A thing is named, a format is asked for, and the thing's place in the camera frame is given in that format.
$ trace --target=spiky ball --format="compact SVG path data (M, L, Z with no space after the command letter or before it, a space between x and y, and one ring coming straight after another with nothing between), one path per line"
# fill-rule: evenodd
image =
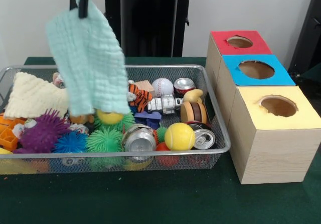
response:
M87 139L87 152L120 152L122 133L115 129L102 128L96 130ZM88 158L89 164L94 171L108 168L109 165L120 165L122 157L95 157Z
M81 153L86 151L88 135L72 131L61 137L55 144L53 153Z
M157 129L157 137L158 137L158 142L164 142L165 141L165 132L166 132L167 128L165 127L159 127Z
M20 138L22 148L14 153L51 153L58 139L70 132L69 124L58 117L59 111L47 110L45 114L35 118L37 124L25 129Z
M95 117L95 128L97 130L102 130L102 128L111 128L123 132L124 126L125 130L127 131L133 124L135 124L135 118L131 112L127 115L124 115L124 118L114 125L106 125L100 120L100 118L98 118L97 116Z

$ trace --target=yellow box top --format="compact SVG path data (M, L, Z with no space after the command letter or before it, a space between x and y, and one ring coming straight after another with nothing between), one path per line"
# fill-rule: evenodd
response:
M258 130L321 129L321 118L298 86L238 90Z

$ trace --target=metal basket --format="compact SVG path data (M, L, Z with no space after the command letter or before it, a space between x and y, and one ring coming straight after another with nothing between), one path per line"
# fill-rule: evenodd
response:
M203 90L203 102L207 108L211 128L216 136L216 148L188 151L140 152L139 156L149 156L144 162L133 161L137 152L113 153L70 153L70 154L13 154L0 155L0 174L30 173L73 173L97 171L133 170L174 170L211 169L222 153L230 149L231 143L221 116L214 92L208 81L204 67L199 65L130 65L126 66L128 79L134 81L165 77L174 82L180 77L188 77L196 88ZM52 81L56 66L16 66L0 73L0 106L8 104L13 79L17 72L27 72L39 78ZM180 115L164 116L161 124L165 127L180 122Z

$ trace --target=white baseball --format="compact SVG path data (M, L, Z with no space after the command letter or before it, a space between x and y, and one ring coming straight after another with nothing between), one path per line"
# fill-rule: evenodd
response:
M152 87L155 90L155 97L161 97L163 95L170 95L174 92L174 86L167 78L156 79L152 83Z

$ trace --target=red square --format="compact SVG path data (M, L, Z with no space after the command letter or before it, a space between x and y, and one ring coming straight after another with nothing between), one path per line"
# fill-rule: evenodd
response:
M257 31L211 32L221 55L271 55Z

